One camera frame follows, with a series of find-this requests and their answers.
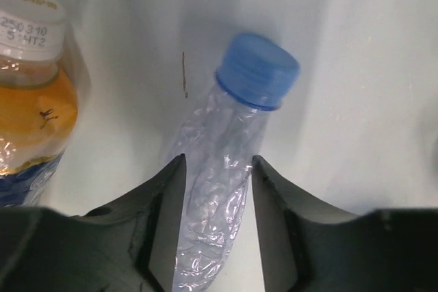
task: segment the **plastic bottle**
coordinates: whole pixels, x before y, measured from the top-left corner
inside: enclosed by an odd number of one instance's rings
[[[77,119],[56,0],[0,0],[0,207],[35,205]]]
[[[217,84],[181,127],[168,156],[185,153],[187,161],[173,291],[203,291],[223,266],[269,113],[298,72],[298,62],[272,41],[240,34],[216,73]]]

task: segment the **white table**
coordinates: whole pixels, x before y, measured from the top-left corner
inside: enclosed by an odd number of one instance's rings
[[[152,177],[244,30],[302,64],[261,150],[281,174],[357,213],[438,204],[436,0],[60,1],[85,68],[75,73],[81,117],[46,205],[84,214]],[[263,291],[251,195],[209,291]]]

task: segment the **blue bottle cap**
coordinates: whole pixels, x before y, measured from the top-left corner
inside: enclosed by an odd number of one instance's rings
[[[294,84],[300,64],[284,49],[257,34],[238,34],[216,79],[239,103],[273,111]]]

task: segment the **bottle cap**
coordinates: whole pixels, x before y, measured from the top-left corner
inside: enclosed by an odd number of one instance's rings
[[[0,55],[53,60],[62,52],[65,29],[66,12],[56,0],[0,0]]]
[[[216,79],[238,102],[273,111],[294,84],[300,64],[284,49],[257,34],[231,41]]]

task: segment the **crumpled plastic bottle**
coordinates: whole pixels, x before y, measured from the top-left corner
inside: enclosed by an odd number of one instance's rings
[[[187,161],[174,292],[204,291],[226,261],[242,220],[252,158],[299,68],[269,39],[240,34],[216,73],[217,84],[181,127],[168,155],[185,153]]]

